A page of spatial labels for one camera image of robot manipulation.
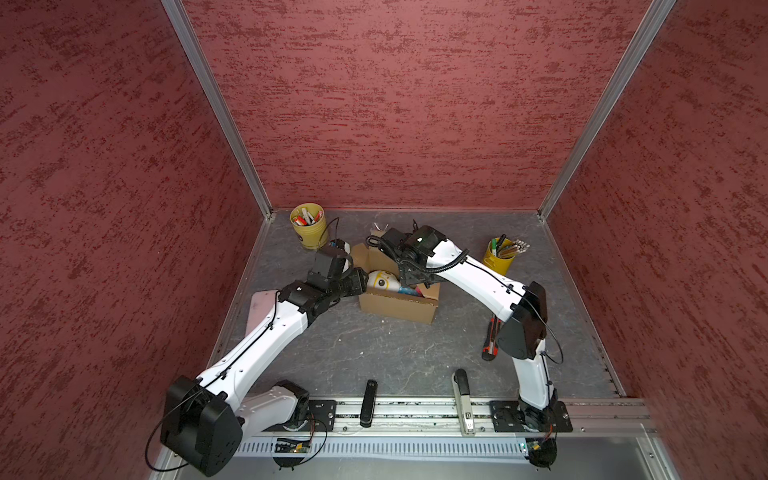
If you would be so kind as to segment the white owl ball toy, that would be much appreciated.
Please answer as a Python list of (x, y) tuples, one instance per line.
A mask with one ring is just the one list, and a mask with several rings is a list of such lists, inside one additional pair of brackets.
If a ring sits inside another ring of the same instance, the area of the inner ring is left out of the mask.
[(367, 287), (369, 289), (398, 293), (401, 289), (401, 284), (395, 274), (384, 270), (375, 270), (368, 275)]

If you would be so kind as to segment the brown cardboard express box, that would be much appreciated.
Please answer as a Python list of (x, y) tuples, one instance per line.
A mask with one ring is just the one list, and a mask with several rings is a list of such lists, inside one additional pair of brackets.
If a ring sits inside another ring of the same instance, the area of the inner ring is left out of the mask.
[[(352, 247), (351, 255), (355, 266), (363, 268), (368, 275), (375, 270), (384, 270), (395, 274), (400, 281), (395, 262), (379, 250), (359, 243)], [(398, 293), (367, 287), (367, 291), (358, 297), (360, 308), (367, 313), (431, 324), (439, 306), (440, 285), (427, 288), (423, 284), (406, 286), (401, 281), (400, 284)]]

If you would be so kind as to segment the red black utility knife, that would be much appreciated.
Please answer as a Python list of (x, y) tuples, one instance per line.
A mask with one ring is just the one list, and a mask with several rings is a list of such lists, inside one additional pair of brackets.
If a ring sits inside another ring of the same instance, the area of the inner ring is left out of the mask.
[(503, 323), (496, 316), (493, 316), (489, 321), (481, 352), (481, 358), (484, 361), (490, 362), (496, 358), (498, 354), (497, 337), (502, 325)]

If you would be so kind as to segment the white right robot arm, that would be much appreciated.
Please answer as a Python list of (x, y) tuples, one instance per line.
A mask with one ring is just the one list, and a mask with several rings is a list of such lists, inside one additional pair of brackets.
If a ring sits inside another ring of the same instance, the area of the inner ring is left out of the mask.
[(540, 284), (524, 285), (491, 270), (427, 225), (410, 233), (391, 228), (368, 236), (366, 244), (391, 259), (402, 280), (425, 285), (447, 281), (485, 305), (501, 323), (498, 348), (513, 358), (518, 421), (531, 432), (553, 428), (557, 396), (547, 366), (546, 291)]

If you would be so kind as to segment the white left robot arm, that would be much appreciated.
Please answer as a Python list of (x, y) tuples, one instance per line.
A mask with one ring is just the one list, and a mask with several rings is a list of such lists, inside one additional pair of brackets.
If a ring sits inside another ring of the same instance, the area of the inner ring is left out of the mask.
[(153, 433), (185, 464), (207, 477), (231, 460), (247, 434), (296, 422), (308, 395), (291, 382), (255, 397), (249, 391), (278, 354), (341, 299), (366, 291), (367, 273), (355, 266), (349, 244), (321, 247), (306, 279), (269, 295), (265, 316), (229, 353), (195, 378), (168, 388), (164, 415)]

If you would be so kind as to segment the yellow-green pen holder cup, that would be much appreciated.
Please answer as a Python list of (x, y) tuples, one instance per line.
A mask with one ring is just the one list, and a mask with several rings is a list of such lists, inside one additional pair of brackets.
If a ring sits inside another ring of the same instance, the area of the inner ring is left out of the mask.
[(308, 250), (317, 250), (329, 240), (327, 216), (322, 206), (303, 203), (295, 207), (290, 221), (301, 245)]

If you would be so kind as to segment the yellow pencil cup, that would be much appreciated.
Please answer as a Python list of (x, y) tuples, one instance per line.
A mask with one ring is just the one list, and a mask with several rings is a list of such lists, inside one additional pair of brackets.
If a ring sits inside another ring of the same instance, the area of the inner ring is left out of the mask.
[[(513, 240), (504, 239), (502, 243), (499, 243), (499, 240), (500, 237), (496, 237), (488, 242), (482, 258), (482, 263), (492, 271), (501, 275), (506, 275), (510, 265), (518, 255), (518, 250), (517, 245)], [(506, 250), (506, 252), (498, 255), (498, 247), (501, 247), (502, 250)]]

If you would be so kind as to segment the pink flat case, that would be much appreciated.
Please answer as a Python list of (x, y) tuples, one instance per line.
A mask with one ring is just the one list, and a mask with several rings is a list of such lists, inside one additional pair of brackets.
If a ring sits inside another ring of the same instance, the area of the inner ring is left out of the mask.
[(251, 296), (245, 336), (250, 335), (264, 321), (264, 319), (270, 319), (272, 317), (277, 294), (277, 290), (267, 290), (255, 292)]

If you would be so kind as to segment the coloured pencils bundle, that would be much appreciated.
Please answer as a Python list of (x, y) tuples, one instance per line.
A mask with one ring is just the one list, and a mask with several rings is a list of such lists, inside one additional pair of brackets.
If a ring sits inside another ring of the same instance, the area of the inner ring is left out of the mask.
[(530, 245), (520, 239), (512, 241), (510, 244), (505, 245), (499, 251), (499, 257), (504, 259), (514, 258), (515, 256), (525, 253), (530, 248)]

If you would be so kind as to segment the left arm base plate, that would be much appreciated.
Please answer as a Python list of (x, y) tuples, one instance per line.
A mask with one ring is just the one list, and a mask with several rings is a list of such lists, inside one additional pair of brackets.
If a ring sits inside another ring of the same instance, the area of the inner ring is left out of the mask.
[(310, 432), (314, 421), (320, 421), (332, 431), (338, 402), (330, 399), (300, 401), (288, 421), (275, 424), (265, 429), (265, 432)]

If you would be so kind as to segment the aluminium front rail frame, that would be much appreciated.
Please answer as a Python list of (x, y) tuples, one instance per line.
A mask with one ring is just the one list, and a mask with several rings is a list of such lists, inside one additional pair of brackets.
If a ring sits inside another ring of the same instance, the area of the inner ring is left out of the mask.
[(530, 464), (527, 439), (556, 442), (576, 439), (626, 439), (638, 446), (641, 461), (653, 479), (675, 479), (678, 474), (650, 413), (641, 399), (566, 399), (571, 433), (496, 433), (489, 408), (493, 400), (471, 396), (475, 435), (461, 434), (455, 397), (376, 397), (370, 428), (359, 424), (363, 397), (328, 398), (338, 402), (329, 431), (314, 421), (310, 432), (265, 432), (244, 436), (234, 457), (272, 459), (279, 437), (311, 439), (308, 459), (373, 458), (426, 461), (479, 461)]

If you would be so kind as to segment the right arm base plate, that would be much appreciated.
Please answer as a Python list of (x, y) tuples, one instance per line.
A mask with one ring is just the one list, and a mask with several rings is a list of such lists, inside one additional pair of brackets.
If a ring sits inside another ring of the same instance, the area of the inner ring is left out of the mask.
[(490, 401), (491, 420), (496, 433), (571, 433), (573, 425), (566, 405), (552, 402), (543, 410), (518, 401)]

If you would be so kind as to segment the aluminium corner post right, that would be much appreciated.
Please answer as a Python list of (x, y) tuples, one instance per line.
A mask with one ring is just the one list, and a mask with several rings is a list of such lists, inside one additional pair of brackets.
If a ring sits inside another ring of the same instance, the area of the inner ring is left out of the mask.
[(582, 133), (538, 209), (538, 217), (542, 223), (547, 222), (675, 4), (675, 0), (653, 0), (650, 2)]

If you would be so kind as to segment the aluminium corner post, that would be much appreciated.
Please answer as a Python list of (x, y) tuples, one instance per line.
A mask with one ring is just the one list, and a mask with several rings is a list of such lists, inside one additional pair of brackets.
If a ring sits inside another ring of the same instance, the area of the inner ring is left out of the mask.
[(268, 223), (273, 222), (273, 206), (268, 199), (266, 190), (259, 178), (245, 142), (205, 57), (183, 2), (179, 0), (162, 0), (161, 4), (263, 217)]
[(538, 209), (538, 217), (542, 223), (547, 222), (675, 4), (675, 0), (653, 0), (650, 2), (582, 133)]

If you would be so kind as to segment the aluminium corner post left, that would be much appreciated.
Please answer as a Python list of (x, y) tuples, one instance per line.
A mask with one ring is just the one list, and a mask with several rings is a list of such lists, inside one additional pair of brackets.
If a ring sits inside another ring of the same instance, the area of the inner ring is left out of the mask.
[(245, 142), (205, 57), (183, 2), (179, 0), (162, 0), (161, 4), (263, 217), (268, 223), (273, 222), (273, 206), (268, 199), (266, 190), (259, 178)]

